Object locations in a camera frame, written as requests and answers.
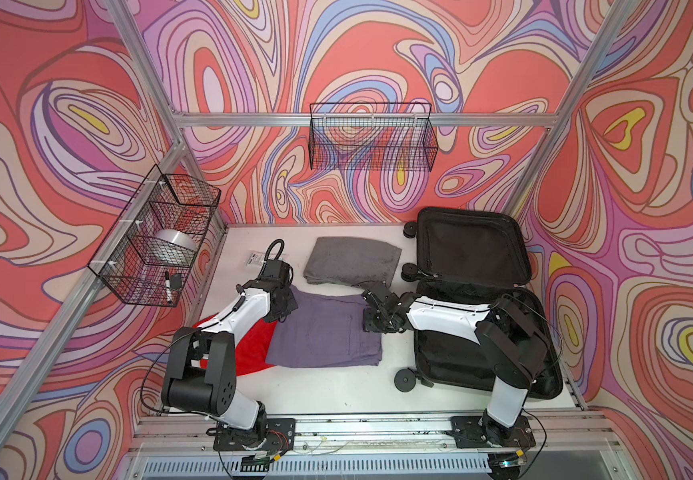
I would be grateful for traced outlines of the clear plastic packet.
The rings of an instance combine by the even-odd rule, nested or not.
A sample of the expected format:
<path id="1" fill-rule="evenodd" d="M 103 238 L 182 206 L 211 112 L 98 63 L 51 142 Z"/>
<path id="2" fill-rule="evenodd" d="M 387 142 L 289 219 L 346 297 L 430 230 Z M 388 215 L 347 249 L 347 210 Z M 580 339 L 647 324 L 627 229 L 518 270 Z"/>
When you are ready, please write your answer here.
<path id="1" fill-rule="evenodd" d="M 252 251 L 246 259 L 246 266 L 248 267 L 262 267 L 266 261 L 270 260 L 270 256 L 266 252 Z"/>

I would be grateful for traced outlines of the purple pants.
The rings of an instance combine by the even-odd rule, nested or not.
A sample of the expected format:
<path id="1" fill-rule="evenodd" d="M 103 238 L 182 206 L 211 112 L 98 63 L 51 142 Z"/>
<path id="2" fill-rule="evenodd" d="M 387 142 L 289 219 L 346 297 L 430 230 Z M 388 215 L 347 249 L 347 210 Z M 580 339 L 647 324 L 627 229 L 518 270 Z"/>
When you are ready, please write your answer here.
<path id="1" fill-rule="evenodd" d="M 359 295 L 325 296 L 292 290 L 298 308 L 276 326 L 266 362 L 286 368 L 376 366 L 381 335 L 363 329 Z"/>

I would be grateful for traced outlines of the grey towel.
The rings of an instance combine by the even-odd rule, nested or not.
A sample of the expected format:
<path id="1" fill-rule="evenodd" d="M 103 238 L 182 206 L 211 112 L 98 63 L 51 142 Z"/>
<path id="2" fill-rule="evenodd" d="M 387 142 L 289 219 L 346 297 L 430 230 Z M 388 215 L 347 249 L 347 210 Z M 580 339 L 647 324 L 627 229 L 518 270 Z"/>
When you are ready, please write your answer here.
<path id="1" fill-rule="evenodd" d="M 304 267 L 309 284 L 390 287 L 402 250 L 387 242 L 360 237 L 320 237 Z"/>

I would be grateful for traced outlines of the red t-shirt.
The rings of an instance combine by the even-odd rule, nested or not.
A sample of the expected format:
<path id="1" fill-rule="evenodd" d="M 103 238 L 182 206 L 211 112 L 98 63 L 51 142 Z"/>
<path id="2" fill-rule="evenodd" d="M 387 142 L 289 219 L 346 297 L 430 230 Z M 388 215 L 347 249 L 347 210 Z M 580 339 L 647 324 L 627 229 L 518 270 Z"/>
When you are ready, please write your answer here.
<path id="1" fill-rule="evenodd" d="M 266 357 L 268 357 L 274 331 L 276 331 L 275 323 L 260 320 L 236 345 L 236 375 L 238 377 L 272 368 L 272 364 L 266 362 Z"/>

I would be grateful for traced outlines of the black suitcase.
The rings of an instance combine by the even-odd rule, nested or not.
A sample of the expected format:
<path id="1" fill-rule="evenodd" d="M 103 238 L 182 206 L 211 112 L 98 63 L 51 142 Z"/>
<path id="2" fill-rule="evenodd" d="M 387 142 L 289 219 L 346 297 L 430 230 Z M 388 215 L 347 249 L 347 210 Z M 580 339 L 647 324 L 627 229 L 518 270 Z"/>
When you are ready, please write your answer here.
<path id="1" fill-rule="evenodd" d="M 415 240 L 416 258 L 402 267 L 403 280 L 433 299 L 502 306 L 512 302 L 549 337 L 540 300 L 526 286 L 531 264 L 520 227 L 512 217 L 486 211 L 426 207 L 403 226 Z M 413 336 L 415 372 L 435 384 L 488 391 L 495 375 L 479 345 L 435 331 Z"/>

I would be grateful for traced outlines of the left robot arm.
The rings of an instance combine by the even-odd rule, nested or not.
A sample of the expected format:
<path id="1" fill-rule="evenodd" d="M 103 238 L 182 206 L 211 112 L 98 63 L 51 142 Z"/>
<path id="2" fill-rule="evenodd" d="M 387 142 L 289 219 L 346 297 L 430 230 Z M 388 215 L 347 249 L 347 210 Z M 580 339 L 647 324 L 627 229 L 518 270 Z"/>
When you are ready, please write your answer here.
<path id="1" fill-rule="evenodd" d="M 256 323 L 284 320 L 298 308 L 292 277 L 288 262 L 268 260 L 258 277 L 238 286 L 224 310 L 198 328 L 178 330 L 168 354 L 162 405 L 238 430 L 256 428 L 262 404 L 238 391 L 236 347 Z"/>

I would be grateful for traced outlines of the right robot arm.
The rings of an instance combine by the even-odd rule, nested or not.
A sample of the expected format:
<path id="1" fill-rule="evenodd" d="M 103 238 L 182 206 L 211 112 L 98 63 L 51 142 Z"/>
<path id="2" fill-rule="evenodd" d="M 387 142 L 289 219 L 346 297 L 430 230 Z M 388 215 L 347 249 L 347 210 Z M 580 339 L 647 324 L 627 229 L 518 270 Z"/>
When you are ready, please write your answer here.
<path id="1" fill-rule="evenodd" d="M 398 296 L 383 283 L 363 290 L 361 298 L 367 332 L 432 331 L 477 344 L 495 376 L 482 427 L 512 432 L 551 350 L 547 336 L 512 300 L 469 305 L 413 292 Z"/>

